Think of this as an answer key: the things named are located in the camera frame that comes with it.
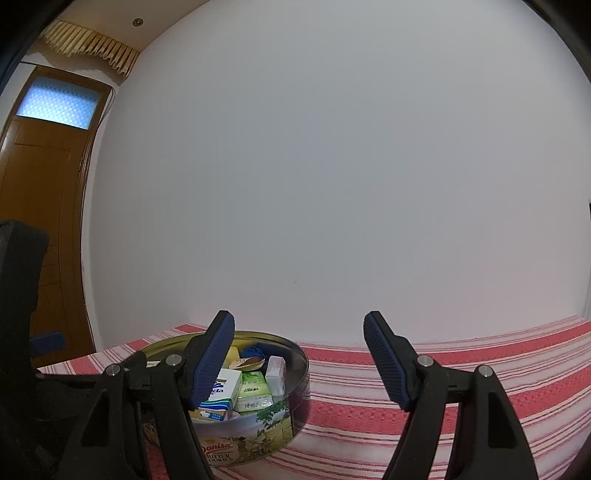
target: small box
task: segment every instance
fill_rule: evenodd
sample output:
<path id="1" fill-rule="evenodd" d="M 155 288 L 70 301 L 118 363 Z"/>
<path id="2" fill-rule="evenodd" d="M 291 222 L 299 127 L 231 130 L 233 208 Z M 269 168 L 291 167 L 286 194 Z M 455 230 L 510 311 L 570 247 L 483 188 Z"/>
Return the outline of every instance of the small box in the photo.
<path id="1" fill-rule="evenodd" d="M 200 403 L 195 412 L 196 415 L 192 415 L 192 417 L 199 420 L 222 421 L 226 419 L 236 404 L 241 386 L 241 372 L 222 368 L 213 384 L 209 398 Z"/>
<path id="2" fill-rule="evenodd" d="M 265 380 L 271 395 L 274 397 L 285 395 L 285 359 L 282 356 L 269 357 Z"/>

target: blue gripper pad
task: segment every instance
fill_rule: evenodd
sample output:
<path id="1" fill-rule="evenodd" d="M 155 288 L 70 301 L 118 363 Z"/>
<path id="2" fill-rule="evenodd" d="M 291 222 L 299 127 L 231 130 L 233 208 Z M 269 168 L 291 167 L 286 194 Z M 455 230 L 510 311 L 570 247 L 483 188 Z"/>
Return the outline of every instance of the blue gripper pad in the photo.
<path id="1" fill-rule="evenodd" d="M 401 409 L 409 411 L 420 390 L 420 380 L 414 366 L 417 353 L 406 338 L 394 335 L 378 311 L 365 316 L 363 337 L 388 397 Z"/>
<path id="2" fill-rule="evenodd" d="M 179 391 L 190 409 L 198 408 L 201 402 L 209 398 L 234 340 L 234 328 L 232 314 L 220 310 L 207 331 L 191 338 L 185 347 L 183 357 L 186 363 Z"/>

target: snack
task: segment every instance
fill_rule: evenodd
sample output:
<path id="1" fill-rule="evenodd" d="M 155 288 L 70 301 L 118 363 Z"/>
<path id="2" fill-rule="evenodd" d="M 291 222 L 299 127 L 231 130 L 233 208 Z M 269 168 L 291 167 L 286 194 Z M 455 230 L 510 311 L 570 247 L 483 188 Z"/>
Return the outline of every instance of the snack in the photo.
<path id="1" fill-rule="evenodd" d="M 226 359 L 223 361 L 223 367 L 229 368 L 232 362 L 239 360 L 240 354 L 238 353 L 238 348 L 235 346 L 231 346 L 230 350 L 228 350 L 226 354 Z"/>
<path id="2" fill-rule="evenodd" d="M 234 410 L 256 411 L 273 405 L 273 397 L 261 372 L 243 372 L 242 386 Z"/>
<path id="3" fill-rule="evenodd" d="M 269 357 L 265 380 L 271 395 L 274 397 L 285 395 L 285 359 L 282 356 Z"/>
<path id="4" fill-rule="evenodd" d="M 201 402 L 195 412 L 190 412 L 190 416 L 199 420 L 224 420 L 236 403 L 241 385 L 242 374 L 239 371 L 222 368 L 209 399 Z"/>
<path id="5" fill-rule="evenodd" d="M 264 358 L 252 356 L 250 358 L 239 358 L 230 364 L 231 370 L 240 370 L 241 372 L 252 372 L 253 370 L 260 370 L 265 364 Z"/>

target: table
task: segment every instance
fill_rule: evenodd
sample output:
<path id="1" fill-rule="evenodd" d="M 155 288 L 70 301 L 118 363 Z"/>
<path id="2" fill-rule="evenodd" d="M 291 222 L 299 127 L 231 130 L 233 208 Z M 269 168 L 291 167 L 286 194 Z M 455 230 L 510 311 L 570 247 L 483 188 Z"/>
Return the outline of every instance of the table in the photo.
<path id="1" fill-rule="evenodd" d="M 203 330 L 186 324 L 42 370 L 94 374 L 150 343 Z M 301 345 L 310 360 L 311 412 L 302 432 L 254 463 L 215 470 L 223 480 L 379 479 L 406 414 L 388 400 L 364 348 Z M 495 337 L 414 345 L 442 365 L 492 366 L 524 427 L 541 480 L 558 478 L 591 429 L 591 322 L 569 317 Z M 457 406 L 446 409 L 431 471 L 443 479 Z M 148 445 L 154 480 L 167 479 L 159 451 Z"/>

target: white wall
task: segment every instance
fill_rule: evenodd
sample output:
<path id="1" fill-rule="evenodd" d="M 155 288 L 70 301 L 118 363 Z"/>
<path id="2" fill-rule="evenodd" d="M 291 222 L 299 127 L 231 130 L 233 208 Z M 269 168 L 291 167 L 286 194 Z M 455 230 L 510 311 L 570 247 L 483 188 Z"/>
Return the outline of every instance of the white wall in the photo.
<path id="1" fill-rule="evenodd" d="M 95 175 L 105 345 L 413 341 L 579 314 L 591 87 L 522 2 L 213 0 L 141 55 Z"/>

